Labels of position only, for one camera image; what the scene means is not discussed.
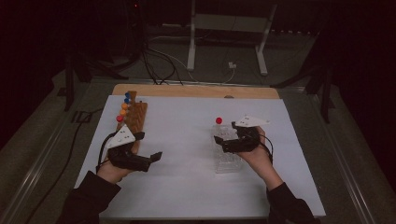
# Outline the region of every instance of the white paper sheet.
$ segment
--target white paper sheet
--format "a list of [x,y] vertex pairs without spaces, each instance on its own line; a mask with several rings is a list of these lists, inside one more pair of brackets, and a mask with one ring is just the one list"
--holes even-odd
[[[134,172],[120,182],[122,190],[101,217],[119,219],[192,219],[267,217],[263,181],[247,163],[241,172],[216,174],[211,128],[245,115],[267,119],[263,125],[274,145],[274,166],[296,197],[314,216],[325,216],[288,111],[282,100],[140,96],[148,103],[145,138],[139,155],[163,152],[148,172]],[[116,129],[123,96],[110,95],[76,186],[94,172],[103,140]]]

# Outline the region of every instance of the black sleeve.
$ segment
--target black sleeve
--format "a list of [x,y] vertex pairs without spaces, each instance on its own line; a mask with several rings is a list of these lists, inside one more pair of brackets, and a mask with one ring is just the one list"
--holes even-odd
[[308,204],[294,197],[286,183],[267,191],[267,198],[271,205],[270,218],[287,219],[297,224],[320,223],[320,220],[312,215]]
[[57,224],[99,223],[99,213],[119,191],[119,186],[89,171],[79,187],[70,191]]

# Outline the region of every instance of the transparent box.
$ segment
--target transparent box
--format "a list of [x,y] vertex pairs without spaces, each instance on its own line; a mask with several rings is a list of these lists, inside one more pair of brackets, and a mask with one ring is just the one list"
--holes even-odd
[[213,136],[218,136],[224,141],[238,138],[236,129],[231,125],[214,125],[212,128],[212,147],[214,149],[215,171],[217,174],[236,173],[242,168],[242,159],[233,153],[223,152],[221,145],[215,142]]

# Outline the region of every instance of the person's right hand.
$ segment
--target person's right hand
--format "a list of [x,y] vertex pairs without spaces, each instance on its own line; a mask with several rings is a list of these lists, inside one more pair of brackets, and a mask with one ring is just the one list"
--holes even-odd
[[[261,127],[256,127],[259,131],[260,141],[265,143],[265,131]],[[274,189],[283,183],[272,165],[267,151],[262,145],[249,152],[238,152],[238,156],[244,159],[250,167],[261,177],[269,190]]]
[[[265,131],[261,127],[256,127],[260,135],[260,141],[265,144]],[[238,156],[247,161],[251,165],[271,165],[268,153],[262,145],[258,145],[252,151],[249,152],[238,152]]]

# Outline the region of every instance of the wire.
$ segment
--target wire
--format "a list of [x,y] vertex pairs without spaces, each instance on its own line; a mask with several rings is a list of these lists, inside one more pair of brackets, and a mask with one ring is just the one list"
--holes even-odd
[[169,62],[169,63],[172,65],[172,68],[173,68],[172,74],[169,75],[168,77],[163,78],[163,80],[160,82],[160,85],[161,85],[163,82],[165,82],[166,79],[170,78],[174,73],[177,74],[177,79],[178,79],[178,81],[180,82],[181,85],[183,85],[183,83],[181,82],[179,73],[178,73],[178,71],[177,71],[177,68],[175,67],[175,64],[174,64],[174,63],[172,62],[172,60],[170,59],[169,55],[168,55],[168,54],[165,54],[165,53],[162,53],[162,52],[160,52],[160,51],[158,51],[158,50],[155,50],[155,49],[148,49],[148,50],[153,51],[153,52],[155,52],[155,53],[157,53],[157,54],[160,54],[162,57],[160,57],[160,56],[158,56],[158,55],[155,55],[155,54],[151,54],[151,55],[160,57],[160,58],[166,60],[167,62]]
[[114,132],[114,133],[109,134],[109,135],[105,138],[105,140],[103,141],[102,146],[100,147],[99,158],[98,158],[98,165],[96,166],[96,173],[98,172],[99,167],[104,163],[104,162],[102,162],[102,156],[103,156],[103,151],[104,151],[104,149],[105,149],[105,145],[106,145],[108,139],[110,139],[111,137],[114,137],[114,135],[116,135],[116,133],[117,133],[117,132]]
[[189,74],[189,76],[190,76],[190,78],[191,78],[192,80],[194,80],[194,81],[197,82],[197,83],[201,83],[200,81],[198,81],[197,79],[195,79],[195,78],[192,76],[192,74],[189,72],[189,70],[187,70],[186,64],[184,64],[184,63],[183,63],[181,60],[179,60],[178,58],[176,58],[176,57],[174,57],[174,56],[172,56],[172,55],[169,55],[169,54],[160,52],[160,51],[158,51],[158,50],[156,50],[156,49],[151,49],[151,50],[154,50],[154,51],[156,51],[156,52],[158,52],[158,53],[161,53],[161,54],[163,54],[163,55],[168,56],[169,58],[172,58],[172,59],[176,60],[178,63],[180,63],[181,65],[183,65],[183,67],[186,69],[187,73]]
[[231,77],[227,80],[227,81],[225,81],[225,82],[221,82],[220,84],[226,84],[226,83],[228,83],[229,81],[231,81],[231,79],[233,79],[233,76],[235,75],[235,68],[233,68],[233,74],[231,75]]
[[[165,58],[163,58],[163,57],[161,57],[161,56],[159,56],[159,55],[156,55],[156,54],[152,54],[152,53],[148,53],[148,52],[146,52],[146,54],[166,60]],[[172,71],[172,73],[171,73],[170,75],[168,75],[167,77],[160,77],[160,75],[158,75],[158,74],[154,71],[154,67],[153,67],[150,63],[148,64],[148,66],[150,67],[151,72],[152,72],[156,77],[158,77],[158,78],[161,80],[161,82],[159,83],[159,85],[162,85],[163,83],[168,84],[165,80],[168,79],[169,77],[171,77],[171,76],[175,73],[175,67],[173,66],[173,71]]]
[[270,145],[271,145],[271,151],[270,151],[270,149],[269,149],[264,143],[262,143],[262,142],[260,141],[260,145],[262,145],[262,146],[264,147],[264,149],[267,151],[268,157],[270,158],[271,163],[273,163],[273,161],[274,161],[274,146],[273,146],[271,140],[270,140],[268,137],[266,137],[265,135],[259,134],[259,136],[264,137],[264,138],[270,143]]
[[[92,112],[86,112],[86,111],[82,111],[82,112],[88,113],[88,115],[85,117],[85,119],[87,119],[88,117],[91,117],[94,113],[96,113],[96,112],[98,112],[98,111],[101,111],[101,110],[103,110],[103,108],[94,110],[94,111],[92,111]],[[47,192],[44,194],[44,197],[41,198],[40,202],[38,202],[38,204],[35,206],[35,208],[33,209],[33,211],[30,213],[29,217],[28,217],[28,218],[26,219],[26,221],[25,221],[25,224],[27,224],[27,223],[30,222],[30,220],[32,219],[32,217],[35,215],[35,212],[37,211],[37,209],[38,209],[38,208],[40,207],[40,205],[44,202],[44,200],[46,200],[46,198],[50,195],[50,192],[53,190],[53,188],[55,188],[56,184],[57,184],[58,181],[61,179],[61,177],[62,177],[62,175],[63,175],[63,173],[64,173],[64,171],[65,171],[67,165],[69,164],[69,162],[70,162],[70,160],[71,160],[71,158],[72,158],[72,154],[73,154],[73,150],[74,150],[74,145],[75,145],[75,143],[76,143],[76,139],[77,139],[77,135],[78,135],[78,130],[81,128],[81,125],[82,125],[82,124],[83,124],[83,122],[81,122],[81,123],[78,125],[78,127],[77,127],[77,129],[76,129],[76,131],[75,131],[75,134],[74,134],[74,136],[73,136],[72,145],[70,146],[70,149],[69,149],[69,155],[68,155],[68,157],[67,157],[66,163],[64,164],[64,167],[63,167],[62,171],[59,173],[59,175],[58,175],[58,177],[56,178],[55,182],[49,187],[49,189],[47,190]]]
[[155,73],[153,73],[153,71],[152,71],[153,68],[152,68],[151,64],[149,63],[149,60],[147,59],[147,56],[146,56],[146,52],[144,50],[142,50],[142,56],[143,56],[143,62],[146,66],[146,70],[148,71],[148,75],[151,77],[154,84],[158,85],[157,79],[154,76]]

